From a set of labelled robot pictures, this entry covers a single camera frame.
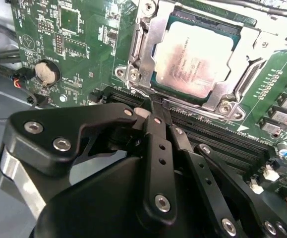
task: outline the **black cable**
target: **black cable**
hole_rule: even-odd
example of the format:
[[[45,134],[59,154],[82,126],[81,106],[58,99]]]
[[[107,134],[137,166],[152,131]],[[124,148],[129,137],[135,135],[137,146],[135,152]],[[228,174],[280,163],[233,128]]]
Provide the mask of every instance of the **black cable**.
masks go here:
[[[14,31],[11,31],[9,28],[0,25],[0,33],[8,36],[11,40],[18,42],[18,37]]]
[[[7,57],[14,57],[14,56],[20,56],[20,51],[19,50],[12,50],[12,51],[0,52],[0,59],[1,58],[7,58]]]
[[[2,63],[20,63],[21,57],[15,56],[15,57],[8,57],[8,58],[2,58],[0,59],[0,64]]]
[[[25,88],[19,88],[20,90],[22,90],[23,92],[25,92],[27,95],[29,95],[30,97],[32,97],[33,99],[33,104],[32,106],[30,107],[29,110],[34,110],[35,107],[37,106],[38,104],[38,100],[37,98],[35,97],[35,95],[33,93],[31,93],[29,90],[25,89]],[[0,119],[0,123],[6,123],[6,121],[8,120],[8,118],[1,118]]]

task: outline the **motherboard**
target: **motherboard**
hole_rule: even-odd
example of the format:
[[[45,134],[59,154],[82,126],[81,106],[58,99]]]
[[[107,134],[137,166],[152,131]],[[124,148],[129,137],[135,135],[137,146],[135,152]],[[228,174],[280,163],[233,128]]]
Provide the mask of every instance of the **motherboard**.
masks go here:
[[[50,105],[91,105],[107,87],[158,93],[274,146],[287,188],[287,17],[204,0],[18,0],[12,12],[22,65],[36,73],[26,87]]]

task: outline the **silver metal plate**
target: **silver metal plate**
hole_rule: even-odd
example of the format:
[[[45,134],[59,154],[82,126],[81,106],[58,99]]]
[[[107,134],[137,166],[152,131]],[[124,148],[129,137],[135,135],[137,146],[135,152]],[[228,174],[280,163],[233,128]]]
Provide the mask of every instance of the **silver metal plate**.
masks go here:
[[[156,49],[156,81],[176,91],[206,98],[215,84],[227,77],[232,48],[233,40],[227,36],[174,22]]]

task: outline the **wire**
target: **wire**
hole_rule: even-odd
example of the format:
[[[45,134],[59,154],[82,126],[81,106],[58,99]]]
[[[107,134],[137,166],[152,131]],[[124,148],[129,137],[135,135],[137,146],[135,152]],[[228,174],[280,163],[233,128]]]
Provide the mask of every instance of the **wire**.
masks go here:
[[[11,40],[17,42],[18,37],[16,36],[16,33],[14,31],[11,31],[9,28],[0,25],[0,33],[8,36]]]
[[[233,5],[239,5],[243,7],[248,7],[254,10],[262,11],[271,15],[278,15],[278,16],[286,16],[287,17],[287,9],[275,8],[271,6],[265,6],[259,3],[247,2],[243,0],[208,0],[213,2],[221,2]]]
[[[1,58],[7,58],[7,57],[15,57],[15,56],[20,56],[19,50],[0,52],[0,59]]]
[[[21,86],[19,84],[19,79],[14,80],[13,84],[16,88],[21,88]]]
[[[22,90],[23,92],[25,92],[27,95],[29,95],[32,99],[33,99],[33,104],[32,106],[30,107],[29,110],[34,110],[35,107],[37,106],[38,104],[38,100],[37,98],[35,97],[35,95],[33,93],[31,93],[29,90],[25,89],[25,88],[22,88],[19,84],[19,79],[15,79],[14,82],[13,82],[14,86],[20,90]],[[8,120],[8,118],[1,118],[0,119],[0,123],[6,123],[6,121]]]
[[[21,57],[15,56],[15,57],[8,57],[8,58],[2,58],[0,59],[0,64],[2,63],[20,63]]]

